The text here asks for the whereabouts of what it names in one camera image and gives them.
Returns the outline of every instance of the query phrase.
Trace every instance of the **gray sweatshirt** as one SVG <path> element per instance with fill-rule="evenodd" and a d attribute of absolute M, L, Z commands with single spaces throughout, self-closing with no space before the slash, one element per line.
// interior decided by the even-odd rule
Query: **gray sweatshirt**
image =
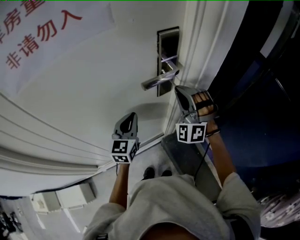
<path fill-rule="evenodd" d="M 199 192 L 192 176 L 143 180 L 127 209 L 116 203 L 99 208 L 84 240 L 139 240 L 158 223 L 177 224 L 201 240 L 235 240 L 241 234 L 258 239 L 260 208 L 236 173 L 226 178 L 216 205 Z"/>

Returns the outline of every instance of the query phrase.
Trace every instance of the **wrist strap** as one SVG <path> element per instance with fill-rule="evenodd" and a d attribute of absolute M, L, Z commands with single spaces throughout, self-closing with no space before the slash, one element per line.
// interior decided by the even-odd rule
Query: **wrist strap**
<path fill-rule="evenodd" d="M 213 131 L 211 131 L 210 133 L 207 133 L 207 135 L 205 135 L 205 137 L 210 137 L 210 136 L 212 136 L 212 135 L 214 135 L 214 134 L 216 134 L 216 133 L 219 133 L 219 132 L 221 132 L 221 129 L 220 129 L 220 128 L 218 128 L 218 129 L 216 129 L 216 130 L 213 130 Z"/>

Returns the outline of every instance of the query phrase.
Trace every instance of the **white box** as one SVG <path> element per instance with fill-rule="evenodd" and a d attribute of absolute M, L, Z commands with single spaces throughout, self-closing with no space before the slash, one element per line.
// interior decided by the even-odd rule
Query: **white box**
<path fill-rule="evenodd" d="M 34 211 L 50 212 L 60 210 L 60 202 L 55 192 L 36 193 L 30 195 L 30 200 Z"/>
<path fill-rule="evenodd" d="M 75 208 L 90 203 L 95 196 L 88 183 L 82 183 L 56 191 L 62 208 Z"/>

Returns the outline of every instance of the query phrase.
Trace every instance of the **shoe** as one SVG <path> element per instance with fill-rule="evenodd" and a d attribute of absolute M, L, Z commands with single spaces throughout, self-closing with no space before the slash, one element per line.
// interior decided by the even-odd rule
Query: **shoe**
<path fill-rule="evenodd" d="M 150 179 L 155 177 L 155 171 L 153 167 L 147 167 L 145 172 L 144 172 L 144 180 L 145 179 Z"/>
<path fill-rule="evenodd" d="M 172 172 L 170 170 L 165 170 L 161 176 L 162 177 L 170 177 L 170 176 L 172 176 Z"/>

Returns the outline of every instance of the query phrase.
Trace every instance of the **paper sign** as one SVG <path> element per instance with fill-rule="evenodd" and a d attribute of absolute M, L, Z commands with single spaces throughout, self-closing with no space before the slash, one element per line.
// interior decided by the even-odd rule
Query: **paper sign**
<path fill-rule="evenodd" d="M 13 97 L 70 47 L 113 27 L 108 2 L 0 2 L 0 90 Z"/>

